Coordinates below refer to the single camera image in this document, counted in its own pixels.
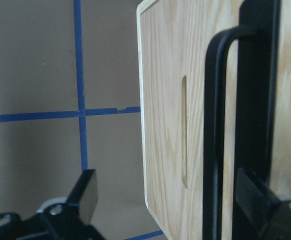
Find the cabinet handle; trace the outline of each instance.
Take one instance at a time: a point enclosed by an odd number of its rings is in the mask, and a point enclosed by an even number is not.
[[[231,43],[258,34],[247,25],[219,32],[207,48],[204,76],[203,237],[221,235],[227,57]]]
[[[269,176],[280,0],[245,0],[239,26],[210,41],[205,57],[202,239],[221,240],[227,56],[238,39],[234,182],[239,168]],[[232,239],[257,239],[233,198]]]

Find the wooden board edge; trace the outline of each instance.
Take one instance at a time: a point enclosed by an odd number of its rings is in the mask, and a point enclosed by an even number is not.
[[[143,67],[142,67],[142,44],[141,44],[141,4],[136,9],[136,31],[137,31],[137,51],[139,64],[139,90],[140,90],[140,113],[141,113],[141,139],[142,139],[142,160],[143,160],[143,184],[144,200],[148,208],[147,194],[147,162],[146,162],[146,131],[145,131],[145,108],[144,108],[144,85],[143,85]]]
[[[166,236],[166,238],[168,240],[174,240],[169,232],[167,231],[167,229],[165,228],[165,226],[162,224],[162,222],[159,220],[158,216],[155,214],[155,212],[152,210],[151,206],[147,205],[146,206],[149,213],[151,214],[151,216],[153,217],[153,219],[155,220],[156,224],[159,226],[159,228],[162,230],[162,232],[164,233],[164,235]]]
[[[157,1],[159,0],[144,0],[142,1],[138,6],[138,10],[137,12],[139,14],[142,14],[144,11],[146,11],[147,9],[149,9],[150,7],[152,7],[153,4],[155,4]]]

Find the wood grain surface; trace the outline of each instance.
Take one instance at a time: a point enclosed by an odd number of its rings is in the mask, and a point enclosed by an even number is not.
[[[216,33],[238,25],[241,3],[149,0],[138,8],[145,201],[169,240],[202,239],[205,57]],[[281,11],[270,183],[291,196],[291,1],[282,0]],[[232,228],[237,43],[227,62],[223,240]]]

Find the gray floor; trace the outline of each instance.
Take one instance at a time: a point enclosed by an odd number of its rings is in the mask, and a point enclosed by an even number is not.
[[[81,0],[86,109],[140,106],[139,2]],[[73,0],[0,0],[0,117],[64,111],[78,111]],[[20,116],[0,120],[0,212],[28,218],[69,194],[82,142],[77,117]],[[86,127],[99,190],[92,224],[108,240],[160,230],[144,203],[140,113],[87,116]]]

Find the wooden door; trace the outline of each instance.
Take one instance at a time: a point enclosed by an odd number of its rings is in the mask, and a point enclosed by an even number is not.
[[[202,239],[205,56],[242,0],[145,0],[137,10],[145,202],[169,240]],[[222,239],[231,239],[237,43],[227,66]],[[291,197],[291,1],[282,0],[270,187]]]

